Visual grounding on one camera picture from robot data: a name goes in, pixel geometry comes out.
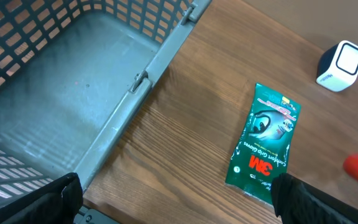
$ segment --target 3m logo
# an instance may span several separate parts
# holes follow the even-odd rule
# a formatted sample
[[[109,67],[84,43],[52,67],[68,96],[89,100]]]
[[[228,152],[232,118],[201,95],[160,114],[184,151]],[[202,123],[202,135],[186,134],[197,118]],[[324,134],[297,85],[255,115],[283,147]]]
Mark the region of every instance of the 3m logo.
[[[273,170],[273,166],[269,162],[265,162],[254,155],[251,156],[251,160],[249,161],[249,167],[252,169],[255,168],[257,172],[262,173],[263,175],[270,175],[271,170]]]
[[[333,76],[332,74],[326,75],[323,79],[321,79],[321,81],[323,82],[323,81],[331,78],[332,76]]]

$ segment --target wooden surface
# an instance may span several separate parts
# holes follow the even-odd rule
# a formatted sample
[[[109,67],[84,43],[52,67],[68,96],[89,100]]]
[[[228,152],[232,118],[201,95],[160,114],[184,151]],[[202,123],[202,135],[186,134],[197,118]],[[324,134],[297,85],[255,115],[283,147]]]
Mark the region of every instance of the wooden surface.
[[[261,82],[302,105],[288,172],[358,208],[342,169],[358,152],[358,79],[316,84],[323,51],[240,0],[214,0],[85,193],[123,223],[280,223],[226,187]]]

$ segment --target crate bottom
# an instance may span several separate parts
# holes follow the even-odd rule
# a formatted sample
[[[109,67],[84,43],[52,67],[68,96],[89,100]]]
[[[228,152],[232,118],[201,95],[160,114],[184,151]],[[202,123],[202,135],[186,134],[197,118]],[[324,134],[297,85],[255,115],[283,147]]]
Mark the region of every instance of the crate bottom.
[[[0,91],[0,149],[53,179],[73,171],[159,45],[110,15],[79,18]]]

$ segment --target red tip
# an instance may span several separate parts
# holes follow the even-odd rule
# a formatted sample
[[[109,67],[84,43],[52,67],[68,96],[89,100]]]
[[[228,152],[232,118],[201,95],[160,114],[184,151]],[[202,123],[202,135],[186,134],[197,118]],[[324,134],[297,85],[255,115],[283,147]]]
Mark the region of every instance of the red tip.
[[[346,158],[345,162],[343,163],[343,169],[351,177],[358,180],[358,154],[353,154]]]

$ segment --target perforated crate wall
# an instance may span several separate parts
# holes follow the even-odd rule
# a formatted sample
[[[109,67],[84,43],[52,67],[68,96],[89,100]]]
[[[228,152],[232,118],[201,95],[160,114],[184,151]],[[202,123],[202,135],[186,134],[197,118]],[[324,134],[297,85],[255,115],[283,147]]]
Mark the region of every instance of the perforated crate wall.
[[[0,207],[51,181],[48,176],[0,150]]]
[[[86,12],[111,14],[162,43],[192,0],[0,0],[0,86]]]

